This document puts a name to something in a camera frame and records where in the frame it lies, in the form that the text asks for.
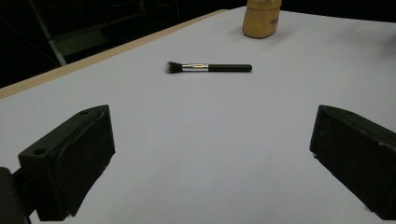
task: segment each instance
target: dark background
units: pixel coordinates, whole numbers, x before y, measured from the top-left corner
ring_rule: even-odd
[[[50,32],[53,35],[61,35],[114,19],[112,15],[120,15],[123,12],[117,11],[119,9],[112,6],[132,1],[34,0],[34,2]],[[109,26],[103,33],[111,36],[109,43],[117,46],[121,42],[131,41],[218,9],[245,6],[246,2],[246,0],[145,0],[147,17]],[[324,16],[396,22],[396,1],[394,0],[374,2],[368,0],[305,0],[303,2],[286,0],[283,1],[281,9]],[[125,29],[128,26],[133,26],[135,29]],[[126,34],[125,30],[133,30],[134,33]],[[74,59],[89,55],[84,53]],[[0,88],[59,66],[28,0],[1,1]]]

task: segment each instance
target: table edge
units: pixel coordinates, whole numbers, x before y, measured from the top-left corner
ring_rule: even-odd
[[[8,96],[19,93],[21,91],[29,90],[30,88],[33,88],[40,84],[46,83],[46,82],[51,81],[55,78],[65,76],[67,74],[75,72],[75,71],[82,69],[84,67],[87,67],[89,65],[99,63],[105,59],[108,59],[115,55],[121,54],[127,50],[135,49],[139,46],[145,45],[151,41],[154,41],[154,40],[164,37],[166,35],[170,35],[173,32],[176,32],[178,30],[186,28],[198,21],[202,21],[202,20],[212,17],[214,15],[220,14],[221,12],[224,12],[224,11],[227,11],[227,9],[217,10],[217,11],[208,13],[204,16],[195,18],[193,20],[182,22],[181,24],[164,29],[164,30],[154,33],[152,35],[144,36],[142,38],[136,39],[136,40],[126,43],[124,45],[115,47],[114,49],[109,49],[109,50],[100,52],[98,54],[92,55],[91,57],[77,61],[75,63],[70,63],[65,66],[50,70],[46,73],[37,75],[35,77],[30,77],[30,78],[25,79],[21,82],[17,82],[15,84],[6,86],[6,87],[0,89],[0,99],[6,98]]]

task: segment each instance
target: wooden cylinder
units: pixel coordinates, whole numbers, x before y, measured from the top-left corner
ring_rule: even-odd
[[[254,38],[265,38],[276,31],[282,0],[247,0],[242,31]]]

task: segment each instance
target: screw hole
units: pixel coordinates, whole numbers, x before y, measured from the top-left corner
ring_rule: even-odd
[[[33,152],[33,154],[39,156],[39,155],[42,155],[42,154],[44,154],[44,153],[46,153],[46,152],[47,152],[47,150],[46,150],[45,148],[39,148],[39,149],[36,149],[36,150]]]

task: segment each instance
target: makeup brush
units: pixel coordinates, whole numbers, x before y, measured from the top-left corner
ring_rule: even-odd
[[[181,72],[251,72],[250,64],[172,63],[166,64],[167,73]]]

